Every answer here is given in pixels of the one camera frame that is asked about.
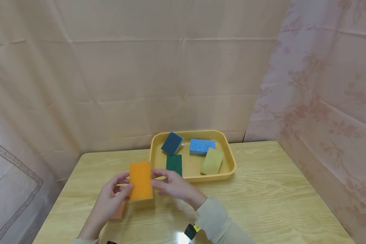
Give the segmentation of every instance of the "wooden table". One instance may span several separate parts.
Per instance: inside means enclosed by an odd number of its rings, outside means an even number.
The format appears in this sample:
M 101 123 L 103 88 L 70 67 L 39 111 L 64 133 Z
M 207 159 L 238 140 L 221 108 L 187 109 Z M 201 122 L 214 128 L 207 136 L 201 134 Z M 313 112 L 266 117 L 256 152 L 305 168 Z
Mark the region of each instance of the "wooden table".
M 258 244 L 354 243 L 280 145 L 274 141 L 231 144 L 237 162 L 228 180 L 196 183 L 216 195 L 230 217 Z M 149 150 L 84 154 L 73 170 L 34 244 L 70 243 L 77 237 L 101 187 Z M 101 244 L 188 243 L 183 231 L 195 220 L 182 201 L 155 195 L 129 203 L 122 221 L 109 221 Z M 192 243 L 210 243 L 200 231 Z

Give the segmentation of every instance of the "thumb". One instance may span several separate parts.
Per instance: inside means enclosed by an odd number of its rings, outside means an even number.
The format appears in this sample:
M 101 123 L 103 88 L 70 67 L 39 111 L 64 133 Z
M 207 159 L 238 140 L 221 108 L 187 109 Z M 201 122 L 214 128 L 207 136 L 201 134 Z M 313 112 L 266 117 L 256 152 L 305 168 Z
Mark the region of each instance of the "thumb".
M 122 201 L 125 199 L 125 197 L 127 197 L 129 195 L 129 193 L 132 191 L 133 189 L 133 184 L 129 184 L 126 187 L 124 187 L 121 192 L 117 195 L 117 200 L 118 201 Z
M 168 184 L 162 180 L 152 180 L 152 186 L 160 190 L 167 190 Z

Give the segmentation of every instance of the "sleeve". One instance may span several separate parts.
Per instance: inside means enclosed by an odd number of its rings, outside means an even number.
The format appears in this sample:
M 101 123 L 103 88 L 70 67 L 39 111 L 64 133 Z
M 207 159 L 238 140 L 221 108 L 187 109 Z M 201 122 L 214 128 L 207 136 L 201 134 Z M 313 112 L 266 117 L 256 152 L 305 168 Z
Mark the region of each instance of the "sleeve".
M 99 238 L 96 240 L 82 240 L 76 238 L 70 244 L 99 244 Z
M 215 198 L 208 198 L 196 211 L 196 225 L 213 244 L 254 244 L 254 241 L 228 217 Z

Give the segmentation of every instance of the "plastic tray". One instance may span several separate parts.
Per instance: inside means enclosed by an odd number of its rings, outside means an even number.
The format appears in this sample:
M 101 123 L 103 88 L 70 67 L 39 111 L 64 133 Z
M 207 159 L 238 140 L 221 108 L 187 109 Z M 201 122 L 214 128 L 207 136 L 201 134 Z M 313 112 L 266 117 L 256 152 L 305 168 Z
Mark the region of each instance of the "plastic tray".
M 225 135 L 217 130 L 197 130 L 197 131 L 180 131 L 176 132 L 183 137 L 183 143 L 177 154 L 182 155 L 183 178 L 188 182 L 202 182 L 211 180 L 224 180 L 229 178 L 236 170 L 235 158 L 229 147 L 229 143 Z M 169 133 L 160 133 L 153 137 L 150 145 L 149 161 L 152 168 L 165 169 L 167 154 L 161 150 L 161 147 L 167 139 Z M 219 173 L 216 175 L 201 174 L 202 163 L 205 159 L 204 155 L 190 154 L 190 140 L 204 139 L 216 141 L 216 149 L 224 152 L 224 158 Z

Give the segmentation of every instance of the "green sponge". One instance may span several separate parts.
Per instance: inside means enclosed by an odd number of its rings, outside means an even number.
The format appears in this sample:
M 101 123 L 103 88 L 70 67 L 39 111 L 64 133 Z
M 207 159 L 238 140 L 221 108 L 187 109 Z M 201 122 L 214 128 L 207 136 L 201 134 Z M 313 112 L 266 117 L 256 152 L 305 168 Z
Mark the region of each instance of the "green sponge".
M 183 176 L 182 155 L 167 155 L 167 170 L 175 171 Z
M 201 173 L 205 175 L 216 175 L 220 170 L 224 152 L 209 147 L 205 161 L 202 164 Z

